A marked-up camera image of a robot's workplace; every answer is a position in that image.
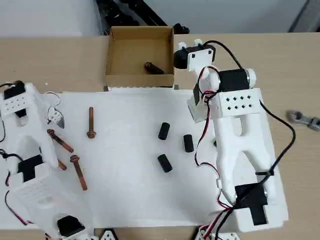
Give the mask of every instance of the cardboard box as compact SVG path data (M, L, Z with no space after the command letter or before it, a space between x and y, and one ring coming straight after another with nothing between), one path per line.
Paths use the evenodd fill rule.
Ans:
M108 87L172 87L174 84L174 33L169 26L114 26L106 60ZM164 71L145 70L152 62Z

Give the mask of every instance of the metal wrench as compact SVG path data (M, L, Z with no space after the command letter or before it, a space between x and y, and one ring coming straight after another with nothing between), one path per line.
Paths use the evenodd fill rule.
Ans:
M287 118L292 124L304 124L308 128L320 132L320 118L318 117L307 117L304 116L302 112L298 110L290 110L287 112Z

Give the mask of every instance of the wooden table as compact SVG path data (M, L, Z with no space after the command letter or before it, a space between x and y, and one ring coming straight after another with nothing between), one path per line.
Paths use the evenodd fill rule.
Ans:
M257 74L266 105L278 116L286 110L301 110L320 117L320 34L214 34L177 35L179 42L194 39L225 43L245 68ZM40 91L103 91L108 37L11 38L0 39L0 82L32 82ZM221 69L236 65L218 48L215 64ZM195 80L188 72L176 71L175 82L190 89ZM291 133L270 120L276 153L286 146ZM295 125L297 140L280 163L289 221L283 228L240 234L242 240L311 239L320 228L320 133ZM121 228L120 240L187 240L193 227ZM1 231L0 240L41 240L40 231Z

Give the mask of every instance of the black rubber cylinder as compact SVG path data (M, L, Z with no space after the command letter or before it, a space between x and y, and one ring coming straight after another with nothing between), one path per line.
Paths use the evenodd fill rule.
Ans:
M192 135L187 134L183 136L184 149L187 153L192 153L194 151L194 142L192 140Z
M166 140L169 132L170 124L167 122L163 122L160 128L160 132L158 138L161 140Z
M172 166L165 154L158 156L158 161L165 173L168 173L172 170Z

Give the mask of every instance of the white foam board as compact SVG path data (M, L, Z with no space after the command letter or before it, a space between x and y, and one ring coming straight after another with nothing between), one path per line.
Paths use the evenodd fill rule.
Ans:
M88 190L82 191L71 154L55 143L58 158L68 169L59 173L65 185L84 199L92 212L94 227L193 226L207 223L221 207L216 203L218 189L215 172L196 167L194 153L184 150L183 136L193 136L194 148L204 122L195 124L187 106L191 90L112 89L101 93L60 95L57 107L65 119L65 129L49 125L74 148L80 157ZM94 107L94 130L88 139L89 107ZM162 122L170 123L166 140L158 139ZM210 122L207 135L198 149L198 160L215 164L214 128ZM157 157L166 154L173 170L164 173ZM255 182L253 168L244 156L236 165L237 184ZM0 161L0 177L6 176ZM285 204L279 175L280 201ZM1 183L0 194L6 187ZM28 213L15 199L11 206L25 219ZM0 229L23 229L19 221L0 201Z

